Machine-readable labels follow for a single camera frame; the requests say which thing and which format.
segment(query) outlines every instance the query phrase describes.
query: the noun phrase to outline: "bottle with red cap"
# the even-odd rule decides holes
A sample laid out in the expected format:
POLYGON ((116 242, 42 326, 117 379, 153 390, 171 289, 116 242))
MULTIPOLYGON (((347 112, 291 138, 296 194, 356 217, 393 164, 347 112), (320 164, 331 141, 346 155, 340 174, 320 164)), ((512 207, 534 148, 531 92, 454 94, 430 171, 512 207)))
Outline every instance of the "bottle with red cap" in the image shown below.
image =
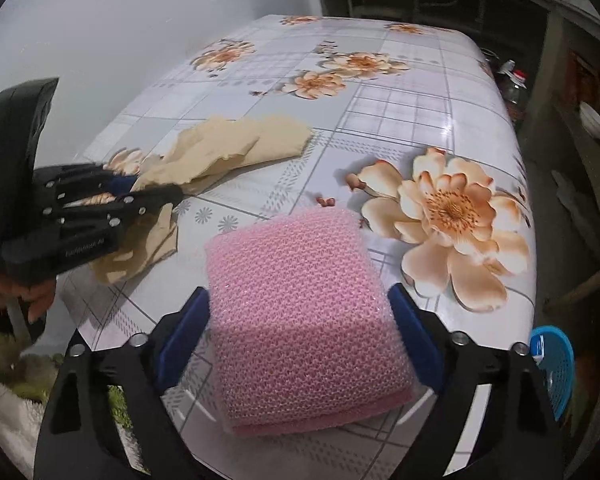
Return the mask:
POLYGON ((498 85, 498 88, 504 99, 511 122, 516 131, 518 131, 525 118, 526 102, 528 101, 525 86, 526 74, 522 70, 517 69, 513 72, 505 70, 501 73, 505 77, 498 85))

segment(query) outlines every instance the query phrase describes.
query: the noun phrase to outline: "silver screw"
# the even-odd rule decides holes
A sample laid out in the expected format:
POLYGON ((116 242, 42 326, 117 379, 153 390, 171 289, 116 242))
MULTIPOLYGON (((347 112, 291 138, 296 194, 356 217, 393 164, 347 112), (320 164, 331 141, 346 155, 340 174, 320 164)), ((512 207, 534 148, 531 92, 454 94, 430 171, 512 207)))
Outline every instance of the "silver screw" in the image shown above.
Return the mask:
POLYGON ((84 347, 84 345, 78 343, 77 345, 73 345, 71 348, 69 348, 69 355, 71 357, 79 357, 82 354, 84 354, 85 350, 86 348, 84 347))
POLYGON ((524 343, 513 343, 513 346, 511 348, 513 348, 513 351, 516 354, 521 356, 525 356, 529 353, 529 347, 524 343))
POLYGON ((149 336, 144 332, 138 332, 129 338, 129 344, 135 348, 146 344, 147 341, 149 341, 149 336))
POLYGON ((451 341, 458 346, 465 346, 469 344, 469 336, 464 332, 453 332, 451 335, 451 341))

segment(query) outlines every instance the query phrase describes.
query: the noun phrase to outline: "pink mesh scrubber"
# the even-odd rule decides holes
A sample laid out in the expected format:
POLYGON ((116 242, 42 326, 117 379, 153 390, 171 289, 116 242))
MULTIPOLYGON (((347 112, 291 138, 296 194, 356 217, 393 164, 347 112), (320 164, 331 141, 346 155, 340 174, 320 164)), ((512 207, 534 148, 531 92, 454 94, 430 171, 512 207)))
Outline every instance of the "pink mesh scrubber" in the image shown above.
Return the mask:
POLYGON ((206 253, 231 431, 319 430, 410 399, 414 371, 352 212, 276 218, 219 235, 206 253))

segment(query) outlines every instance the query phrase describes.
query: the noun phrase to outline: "blue plastic basket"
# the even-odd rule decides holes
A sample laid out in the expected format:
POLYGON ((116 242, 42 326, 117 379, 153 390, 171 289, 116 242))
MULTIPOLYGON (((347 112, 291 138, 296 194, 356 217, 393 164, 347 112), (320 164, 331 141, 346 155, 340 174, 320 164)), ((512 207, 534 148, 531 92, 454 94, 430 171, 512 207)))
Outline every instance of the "blue plastic basket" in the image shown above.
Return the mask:
POLYGON ((558 420, 569 402, 573 391, 575 362, 573 348, 566 334, 555 326, 539 326, 531 333, 544 337, 544 359, 538 368, 547 374, 547 387, 555 420, 558 420))

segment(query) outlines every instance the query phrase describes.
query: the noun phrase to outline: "human hand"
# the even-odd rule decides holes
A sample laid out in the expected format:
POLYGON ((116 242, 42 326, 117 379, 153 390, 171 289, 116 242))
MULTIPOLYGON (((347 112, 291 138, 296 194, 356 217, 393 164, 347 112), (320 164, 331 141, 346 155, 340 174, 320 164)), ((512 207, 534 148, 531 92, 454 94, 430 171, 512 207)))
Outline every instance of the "human hand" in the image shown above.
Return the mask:
POLYGON ((9 300, 22 298, 30 303, 30 323, 33 323, 49 309, 55 296, 55 278, 33 286, 21 286, 7 276, 0 276, 0 309, 5 308, 9 300))

